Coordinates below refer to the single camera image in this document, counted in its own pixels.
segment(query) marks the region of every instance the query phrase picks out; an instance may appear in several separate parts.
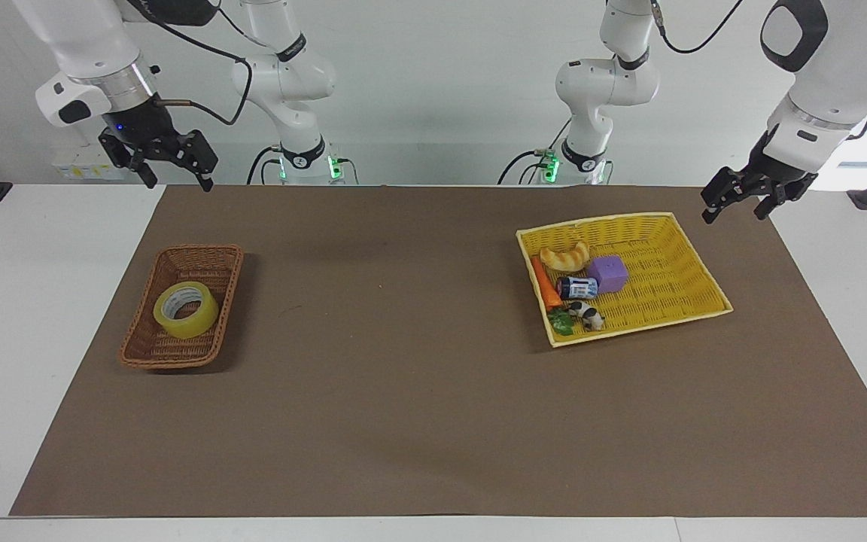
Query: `can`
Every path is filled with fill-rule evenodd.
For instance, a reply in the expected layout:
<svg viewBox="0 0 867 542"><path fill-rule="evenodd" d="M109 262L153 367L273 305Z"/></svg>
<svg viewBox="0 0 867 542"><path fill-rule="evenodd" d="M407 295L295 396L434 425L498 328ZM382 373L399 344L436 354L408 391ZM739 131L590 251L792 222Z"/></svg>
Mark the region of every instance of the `can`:
<svg viewBox="0 0 867 542"><path fill-rule="evenodd" d="M598 297L598 281L561 277L557 280L557 291L561 299L593 299Z"/></svg>

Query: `croissant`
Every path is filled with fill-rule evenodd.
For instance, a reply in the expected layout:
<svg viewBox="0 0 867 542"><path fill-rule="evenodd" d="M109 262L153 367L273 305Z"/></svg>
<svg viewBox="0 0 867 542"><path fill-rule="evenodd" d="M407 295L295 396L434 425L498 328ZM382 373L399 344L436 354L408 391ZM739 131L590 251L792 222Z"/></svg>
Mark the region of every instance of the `croissant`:
<svg viewBox="0 0 867 542"><path fill-rule="evenodd" d="M573 249L556 253L547 247L540 249L540 261L555 271L573 273L584 269L591 260L591 250L584 241L579 241Z"/></svg>

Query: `yellow tape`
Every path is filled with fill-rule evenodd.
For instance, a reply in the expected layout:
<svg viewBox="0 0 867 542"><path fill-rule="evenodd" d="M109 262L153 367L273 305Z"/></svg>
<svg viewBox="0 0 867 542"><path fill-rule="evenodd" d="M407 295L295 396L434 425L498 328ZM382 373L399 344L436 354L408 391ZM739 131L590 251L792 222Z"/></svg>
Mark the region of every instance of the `yellow tape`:
<svg viewBox="0 0 867 542"><path fill-rule="evenodd" d="M196 312L185 318L175 319L176 312L179 312L183 305L196 301L199 301ZM159 296L152 315L169 335L176 339L193 339L213 327L220 316L220 306L202 282L179 282Z"/></svg>

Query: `table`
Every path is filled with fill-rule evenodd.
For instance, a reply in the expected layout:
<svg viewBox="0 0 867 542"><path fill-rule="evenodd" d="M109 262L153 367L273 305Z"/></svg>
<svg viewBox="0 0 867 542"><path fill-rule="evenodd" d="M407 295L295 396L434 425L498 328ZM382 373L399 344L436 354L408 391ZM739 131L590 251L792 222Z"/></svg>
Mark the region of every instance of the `table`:
<svg viewBox="0 0 867 542"><path fill-rule="evenodd" d="M48 353L37 363L0 366L0 517L8 513L103 316L106 305L96 300L111 299L161 194L135 186L23 185L0 205L0 361L27 360L28 355L21 354L29 344ZM854 212L841 194L813 193L804 202L782 207L774 219L867 385L867 214ZM89 226L82 229L82 224ZM68 287L77 295L62 295ZM30 318L29 306L41 298L50 302L38 306L38 316ZM9 377L1 378L3 373ZM9 519L0 520L0 539L25 538L29 532L76 538L92 529L110 537L159 532L159 539L166 533L175 539L203 539L211 532L272 539L399 539L424 531L431 540L707 540L727 534L735 540L778 539L782 534L799 540L850 540L867 537L867 520Z"/></svg>

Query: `orange carrot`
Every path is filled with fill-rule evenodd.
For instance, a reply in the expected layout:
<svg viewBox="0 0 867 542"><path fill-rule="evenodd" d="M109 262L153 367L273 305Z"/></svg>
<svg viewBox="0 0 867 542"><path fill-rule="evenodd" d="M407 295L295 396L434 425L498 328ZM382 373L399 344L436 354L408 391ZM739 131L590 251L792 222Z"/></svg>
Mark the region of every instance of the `orange carrot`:
<svg viewBox="0 0 867 542"><path fill-rule="evenodd" d="M540 258L531 258L531 265L534 267L534 275L537 276L537 285L540 286L540 298L544 299L544 306L546 306L548 311L556 308L556 306L560 306L563 303L561 302L561 296L555 291L554 285L551 285L551 280L547 278L547 271L544 271L544 264L540 262Z"/></svg>

